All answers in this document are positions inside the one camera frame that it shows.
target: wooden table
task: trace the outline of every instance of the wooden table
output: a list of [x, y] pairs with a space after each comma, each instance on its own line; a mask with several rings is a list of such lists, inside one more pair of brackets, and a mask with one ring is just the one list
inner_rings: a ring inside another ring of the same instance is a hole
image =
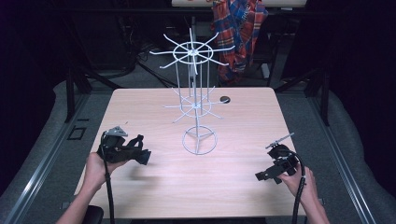
[[[145, 136], [151, 150], [148, 165], [136, 161], [116, 170], [111, 178], [116, 218], [270, 217], [291, 216], [294, 197], [283, 183], [258, 181], [255, 174], [272, 166], [264, 149], [289, 134], [274, 91], [269, 88], [217, 88], [210, 94], [216, 102], [229, 96], [228, 104], [213, 105], [213, 115], [200, 118], [216, 132], [213, 151], [194, 155], [181, 143], [195, 119], [181, 116], [178, 96], [172, 89], [114, 91], [99, 133], [120, 125], [129, 141]], [[282, 142], [294, 150], [291, 139]], [[109, 217], [106, 185], [91, 204]]]
[[[266, 7], [305, 7], [306, 0], [265, 0]], [[173, 7], [212, 7], [206, 0], [172, 0]]]

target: white wire rack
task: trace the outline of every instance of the white wire rack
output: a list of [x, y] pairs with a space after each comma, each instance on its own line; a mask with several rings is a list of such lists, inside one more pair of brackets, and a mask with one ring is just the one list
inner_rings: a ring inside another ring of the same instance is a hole
[[[160, 68], [167, 68], [171, 65], [175, 65], [176, 67], [176, 75], [177, 75], [177, 90], [173, 89], [174, 92], [178, 95], [179, 105], [166, 105], [167, 108], [179, 108], [181, 111], [181, 116], [174, 120], [174, 122], [178, 122], [183, 117], [190, 117], [195, 119], [195, 125], [186, 130], [182, 137], [183, 147], [186, 148], [190, 153], [195, 155], [204, 155], [211, 152], [218, 142], [218, 138], [216, 133], [206, 127], [205, 125], [201, 125], [200, 118], [206, 115], [213, 115], [219, 119], [222, 119], [221, 116], [218, 116], [210, 110], [212, 109], [212, 105], [216, 104], [225, 104], [228, 103], [226, 101], [210, 101], [210, 92], [212, 92], [215, 87], [209, 88], [209, 65], [210, 62], [217, 63], [219, 65], [226, 66], [227, 63], [220, 63], [216, 60], [213, 60], [212, 57], [214, 52], [216, 51], [225, 51], [231, 50], [228, 49], [212, 49], [209, 46], [209, 43], [213, 41], [218, 34], [214, 35], [205, 43], [195, 41], [195, 38], [190, 29], [190, 42], [185, 42], [182, 44], [178, 44], [176, 41], [172, 40], [166, 35], [163, 35], [167, 40], [175, 44], [175, 48], [172, 51], [163, 51], [163, 52], [150, 52], [154, 55], [160, 54], [172, 54], [174, 60], [165, 65], [160, 66]], [[183, 96], [180, 90], [180, 76], [178, 72], [178, 64], [184, 63], [188, 66], [188, 79], [189, 79], [189, 91], [187, 96]], [[204, 64], [206, 64], [206, 75], [207, 75], [207, 84], [206, 91], [203, 89], [203, 72], [204, 72]], [[200, 77], [200, 86], [197, 87], [197, 76]]]

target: cord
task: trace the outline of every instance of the cord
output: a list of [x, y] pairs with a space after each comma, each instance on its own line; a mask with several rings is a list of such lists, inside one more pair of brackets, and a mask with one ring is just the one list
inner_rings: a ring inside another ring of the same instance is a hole
[[111, 181], [110, 181], [110, 173], [108, 172], [107, 168], [107, 161], [106, 161], [106, 153], [103, 150], [103, 140], [105, 138], [106, 132], [102, 133], [102, 137], [100, 139], [100, 148], [103, 155], [103, 161], [105, 163], [105, 178], [106, 178], [106, 187], [107, 187], [107, 197], [108, 197], [108, 208], [110, 210], [110, 223], [115, 224], [114, 219], [114, 201], [113, 201], [113, 192], [111, 190]]
[[140, 67], [142, 67], [144, 70], [146, 70], [147, 72], [149, 72], [150, 74], [152, 74], [153, 76], [155, 76], [166, 88], [170, 88], [170, 87], [177, 87], [177, 84], [170, 81], [169, 79], [161, 76], [160, 74], [156, 73], [155, 71], [151, 70], [150, 68], [148, 68], [147, 66], [145, 66], [144, 64], [142, 64], [141, 62], [137, 61], [136, 62]]
[[294, 206], [293, 206], [293, 216], [292, 216], [292, 220], [291, 223], [292, 224], [296, 224], [297, 223], [297, 217], [298, 217], [298, 209], [299, 209], [299, 205], [300, 205], [300, 200], [301, 200], [301, 195], [303, 194], [303, 188], [304, 188], [304, 184], [305, 184], [305, 165], [303, 163], [303, 160], [301, 159], [301, 157], [291, 151], [291, 150], [279, 150], [279, 151], [284, 151], [284, 152], [288, 152], [291, 153], [293, 156], [295, 156], [301, 165], [301, 179], [300, 179], [300, 184], [299, 187], [297, 189], [297, 193], [294, 199]]

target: chair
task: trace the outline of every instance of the chair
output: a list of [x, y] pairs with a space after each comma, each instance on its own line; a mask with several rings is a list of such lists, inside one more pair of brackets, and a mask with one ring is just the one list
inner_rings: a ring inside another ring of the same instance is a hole
[[258, 65], [256, 71], [261, 69], [264, 63], [270, 64], [269, 77], [266, 84], [267, 87], [271, 84], [279, 43], [283, 35], [289, 30], [289, 19], [280, 15], [268, 16], [260, 28], [260, 33], [253, 52], [253, 63]]
[[100, 224], [103, 219], [104, 211], [101, 207], [89, 205], [85, 213], [84, 224]]

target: plaid shirt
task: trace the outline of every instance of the plaid shirt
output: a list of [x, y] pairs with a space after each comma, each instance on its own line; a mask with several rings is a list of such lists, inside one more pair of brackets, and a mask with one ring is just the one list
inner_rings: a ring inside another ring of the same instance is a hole
[[252, 63], [252, 54], [260, 26], [268, 15], [261, 0], [215, 0], [213, 1], [214, 28], [219, 33], [221, 51], [219, 61], [228, 66], [219, 66], [221, 85], [241, 79], [247, 63]]

